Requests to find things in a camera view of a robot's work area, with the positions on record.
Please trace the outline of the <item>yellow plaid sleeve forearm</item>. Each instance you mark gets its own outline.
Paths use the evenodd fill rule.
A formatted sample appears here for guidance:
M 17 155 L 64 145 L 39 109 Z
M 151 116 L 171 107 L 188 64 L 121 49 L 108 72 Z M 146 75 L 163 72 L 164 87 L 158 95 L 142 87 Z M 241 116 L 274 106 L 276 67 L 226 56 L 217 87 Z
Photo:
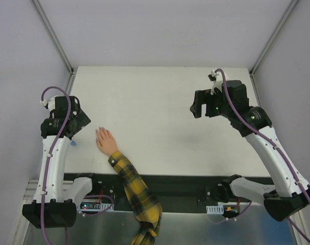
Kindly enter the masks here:
M 160 232 L 163 213 L 160 201 L 120 151 L 109 157 L 109 163 L 121 178 L 127 200 L 140 225 L 131 244 L 154 244 Z

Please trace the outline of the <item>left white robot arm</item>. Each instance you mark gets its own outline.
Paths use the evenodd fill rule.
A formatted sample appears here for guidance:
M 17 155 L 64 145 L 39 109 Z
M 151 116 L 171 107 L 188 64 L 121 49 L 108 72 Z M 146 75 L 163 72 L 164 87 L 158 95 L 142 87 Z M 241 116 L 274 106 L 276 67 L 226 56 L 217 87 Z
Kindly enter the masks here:
M 54 96 L 46 102 L 50 115 L 41 124 L 43 157 L 36 192 L 22 215 L 36 228 L 72 227 L 83 198 L 93 199 L 99 185 L 79 177 L 64 189 L 64 170 L 73 136 L 91 122 L 75 96 Z

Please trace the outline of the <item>mannequin hand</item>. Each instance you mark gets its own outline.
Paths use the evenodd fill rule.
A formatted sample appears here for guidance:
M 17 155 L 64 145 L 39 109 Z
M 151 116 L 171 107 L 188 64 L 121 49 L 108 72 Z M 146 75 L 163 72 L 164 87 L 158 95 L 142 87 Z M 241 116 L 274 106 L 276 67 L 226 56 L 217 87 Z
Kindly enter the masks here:
M 97 147 L 103 154 L 110 157 L 118 151 L 116 141 L 109 130 L 99 127 L 95 130 L 95 133 Z

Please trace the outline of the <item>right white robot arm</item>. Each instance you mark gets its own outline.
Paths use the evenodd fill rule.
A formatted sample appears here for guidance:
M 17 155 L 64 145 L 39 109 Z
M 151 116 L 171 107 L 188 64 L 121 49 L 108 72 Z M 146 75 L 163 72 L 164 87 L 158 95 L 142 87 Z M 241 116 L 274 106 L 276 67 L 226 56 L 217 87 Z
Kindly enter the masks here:
M 231 202 L 237 197 L 263 205 L 268 214 L 281 222 L 310 203 L 310 183 L 295 168 L 261 107 L 250 106 L 246 85 L 238 80 L 227 81 L 221 89 L 197 90 L 190 107 L 195 118 L 206 106 L 207 117 L 223 116 L 253 147 L 273 181 L 264 185 L 241 175 L 232 175 L 211 190 L 218 202 Z

